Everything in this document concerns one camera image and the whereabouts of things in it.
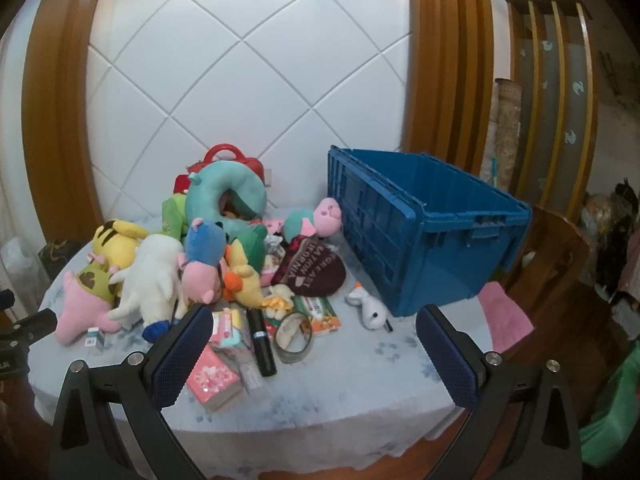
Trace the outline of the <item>small teal white box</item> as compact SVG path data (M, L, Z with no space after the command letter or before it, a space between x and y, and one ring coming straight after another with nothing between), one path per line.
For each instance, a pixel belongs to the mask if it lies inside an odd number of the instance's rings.
M85 336L85 348L91 354L102 354L105 347L105 333L99 327L89 327Z

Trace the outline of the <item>cream bunny blue dress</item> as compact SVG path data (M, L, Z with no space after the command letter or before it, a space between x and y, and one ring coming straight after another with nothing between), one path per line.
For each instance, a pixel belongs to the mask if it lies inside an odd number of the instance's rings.
M170 330L170 326L168 320L151 323L142 330L142 338L149 344L155 344L163 334Z

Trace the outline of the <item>pink flower tissue pack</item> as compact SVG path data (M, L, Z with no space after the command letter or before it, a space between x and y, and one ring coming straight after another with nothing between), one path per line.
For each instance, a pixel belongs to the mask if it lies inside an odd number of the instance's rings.
M209 346L196 361L186 386L198 403L209 411L218 410L243 389L241 376Z

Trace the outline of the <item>black bag roll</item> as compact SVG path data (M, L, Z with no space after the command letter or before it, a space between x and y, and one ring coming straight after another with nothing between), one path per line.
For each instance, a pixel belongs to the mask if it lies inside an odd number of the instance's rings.
M258 370L262 377L272 377L277 374L277 367L262 310L249 308L246 310L246 318Z

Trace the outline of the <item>pink pig plush blue shirt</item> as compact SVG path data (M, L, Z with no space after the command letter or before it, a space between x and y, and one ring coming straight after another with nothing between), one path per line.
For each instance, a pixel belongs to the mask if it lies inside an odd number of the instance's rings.
M186 233L184 254L179 258L184 300L191 304L213 304L221 296L220 260L227 237L218 223L195 218Z

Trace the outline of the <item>white seagull plush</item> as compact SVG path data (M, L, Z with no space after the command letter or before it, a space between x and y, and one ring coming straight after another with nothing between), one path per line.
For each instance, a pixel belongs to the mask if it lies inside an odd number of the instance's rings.
M362 325L367 330L380 330L384 328L391 333L393 326L390 324L390 311L381 300L371 295L360 283L356 283L354 289L345 296L346 304L360 309Z

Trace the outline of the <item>yellow duck plush green hat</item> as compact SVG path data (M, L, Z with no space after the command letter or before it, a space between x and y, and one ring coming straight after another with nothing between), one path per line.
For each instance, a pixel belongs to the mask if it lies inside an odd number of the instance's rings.
M264 295L260 274L265 263L265 238L268 234L263 224L254 224L239 233L227 246L224 254L224 288L222 294L246 308L260 308Z

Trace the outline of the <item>cream bunny gold dress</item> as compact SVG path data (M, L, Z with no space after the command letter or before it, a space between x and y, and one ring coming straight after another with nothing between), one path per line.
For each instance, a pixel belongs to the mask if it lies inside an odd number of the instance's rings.
M294 292L285 284L271 285L269 291L262 300L262 308L270 320L282 321L294 309Z

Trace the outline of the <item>pastel tissue box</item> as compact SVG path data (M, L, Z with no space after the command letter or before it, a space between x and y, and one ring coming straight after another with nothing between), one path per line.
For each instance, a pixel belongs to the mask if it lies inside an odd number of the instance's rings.
M250 350L250 333L240 309L214 311L212 317L213 331L209 337L209 345L215 351Z

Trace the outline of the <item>wooden chair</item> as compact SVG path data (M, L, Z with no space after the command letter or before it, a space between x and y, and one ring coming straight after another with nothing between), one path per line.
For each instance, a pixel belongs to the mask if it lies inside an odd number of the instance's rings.
M590 255L586 238L562 214L533 208L533 220L512 269L499 278L533 331L506 352L516 364L560 360L584 339L572 293Z

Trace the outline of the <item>yellow striped plush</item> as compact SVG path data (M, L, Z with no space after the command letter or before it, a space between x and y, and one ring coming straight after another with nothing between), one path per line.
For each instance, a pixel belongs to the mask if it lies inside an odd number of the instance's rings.
M149 232L137 223L113 219L99 226L92 239L92 253L120 270L134 262L136 250Z

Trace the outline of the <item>clear tape roll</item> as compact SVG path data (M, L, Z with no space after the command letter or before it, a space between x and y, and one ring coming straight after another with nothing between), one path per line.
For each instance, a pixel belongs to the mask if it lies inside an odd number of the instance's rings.
M297 363L308 356L314 342L314 330L303 313L288 314L273 336L274 348L284 364Z

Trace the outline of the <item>green plush toy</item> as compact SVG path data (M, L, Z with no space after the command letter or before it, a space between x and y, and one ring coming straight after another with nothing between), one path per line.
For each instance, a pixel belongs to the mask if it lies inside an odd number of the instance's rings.
M162 233L183 240L186 232L186 194L176 193L162 203Z

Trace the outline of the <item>pink pig plush teal body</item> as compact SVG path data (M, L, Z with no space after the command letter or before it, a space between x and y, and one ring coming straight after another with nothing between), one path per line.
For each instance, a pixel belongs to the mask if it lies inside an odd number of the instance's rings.
M299 235L327 238L342 227L342 211L334 198L324 198L314 209L299 209L289 214L282 224L283 238L289 243Z

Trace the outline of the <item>rolled carpet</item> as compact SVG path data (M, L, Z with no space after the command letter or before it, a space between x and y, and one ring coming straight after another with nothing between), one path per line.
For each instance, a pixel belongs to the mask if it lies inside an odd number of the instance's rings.
M489 122L480 178L500 190L510 190L520 143L523 89L497 78L492 87Z

